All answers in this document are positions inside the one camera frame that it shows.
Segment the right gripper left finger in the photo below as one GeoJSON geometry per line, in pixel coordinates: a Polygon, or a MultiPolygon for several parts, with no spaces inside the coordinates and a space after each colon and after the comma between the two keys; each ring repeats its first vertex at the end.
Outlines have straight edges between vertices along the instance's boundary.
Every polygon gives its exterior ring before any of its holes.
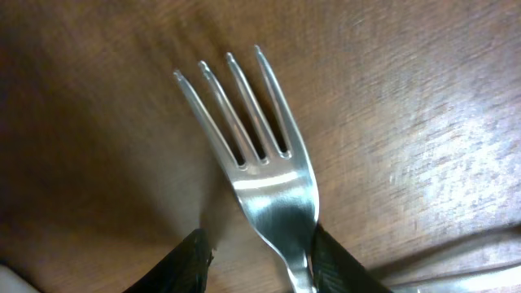
{"type": "Polygon", "coordinates": [[[212,259],[207,233],[195,229],[124,293],[204,293],[212,259]]]}

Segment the horizontal metal fork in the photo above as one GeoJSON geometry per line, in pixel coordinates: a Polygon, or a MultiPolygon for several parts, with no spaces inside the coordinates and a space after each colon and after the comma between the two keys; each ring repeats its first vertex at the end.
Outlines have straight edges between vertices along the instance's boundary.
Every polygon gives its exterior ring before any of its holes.
{"type": "Polygon", "coordinates": [[[477,292],[520,284],[520,263],[390,286],[396,293],[477,292]]]}

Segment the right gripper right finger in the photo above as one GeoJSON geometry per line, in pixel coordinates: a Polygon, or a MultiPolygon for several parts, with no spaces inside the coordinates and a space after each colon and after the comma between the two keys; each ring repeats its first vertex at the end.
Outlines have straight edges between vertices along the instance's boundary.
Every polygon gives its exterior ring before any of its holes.
{"type": "Polygon", "coordinates": [[[320,224],[313,237],[311,263],[319,293],[392,293],[320,224]]]}

